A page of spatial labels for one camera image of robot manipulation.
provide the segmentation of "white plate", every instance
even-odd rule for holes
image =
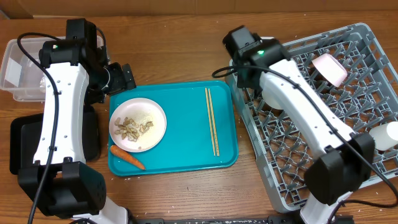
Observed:
[[[123,124],[125,117],[132,118],[137,124],[152,121],[154,125],[144,134],[140,133],[136,142],[129,141],[127,138],[122,140],[121,134],[114,133],[119,130],[114,122],[120,118],[120,124]],[[135,98],[122,103],[113,112],[109,121],[109,133],[113,142],[121,149],[128,152],[144,152],[160,142],[166,132],[166,125],[166,114],[156,102],[146,98]]]

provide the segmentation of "wooden chopsticks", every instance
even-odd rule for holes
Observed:
[[[214,154],[214,156],[216,156],[216,151],[217,151],[217,156],[220,156],[220,150],[218,149],[216,122],[215,122],[215,117],[214,117],[213,102],[211,100],[210,89],[208,90],[208,94],[207,94],[207,88],[205,88],[205,93],[206,93],[206,103],[207,103],[207,114],[209,116],[211,144],[213,146],[213,154]]]

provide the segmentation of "teal tray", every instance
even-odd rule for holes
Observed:
[[[220,156],[213,155],[205,87],[210,88]],[[238,140],[231,92],[221,81],[138,86],[112,96],[109,118],[123,102],[148,98],[158,103],[167,118],[164,137],[152,149],[132,153],[146,167],[140,170],[108,150],[108,165],[118,176],[164,174],[229,167],[238,159]],[[109,136],[109,146],[114,143]]]

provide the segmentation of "dish rack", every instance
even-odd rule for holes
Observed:
[[[359,23],[284,44],[308,84],[339,119],[358,133],[398,121],[398,75],[368,25]],[[321,78],[311,61],[331,54],[348,72],[336,88]],[[249,133],[256,164],[274,209],[280,213],[305,205],[309,190],[304,172],[312,165],[305,140],[282,110],[268,106],[254,91],[237,88],[236,75],[226,77],[236,109]],[[374,152],[373,166],[387,178],[398,175],[398,147]],[[371,174],[361,187],[380,182]]]

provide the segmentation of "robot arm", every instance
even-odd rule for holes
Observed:
[[[59,119],[56,149],[37,207],[46,216],[89,218],[98,224],[132,223],[129,210],[106,196],[104,177],[85,164],[81,139],[83,105],[104,103],[106,95],[135,88],[130,66],[108,63],[106,46],[97,48],[96,27],[85,19],[67,20],[66,39],[45,42],[39,57],[57,86]],[[45,82],[42,133],[33,161],[36,166],[21,169],[18,175],[19,185],[32,200],[49,157],[56,107],[52,84],[47,77]]]
[[[367,133],[355,134],[330,111],[277,40],[262,40],[242,26],[232,30],[223,43],[237,67],[265,67],[299,84],[337,132],[368,162],[372,162],[372,137]],[[338,202],[348,198],[369,178],[370,168],[347,150],[306,96],[286,79],[261,69],[239,69],[237,75],[238,88],[252,88],[256,96],[262,93],[264,101],[271,107],[285,110],[307,140],[315,162],[304,175],[311,194],[300,216],[308,224],[327,223]]]

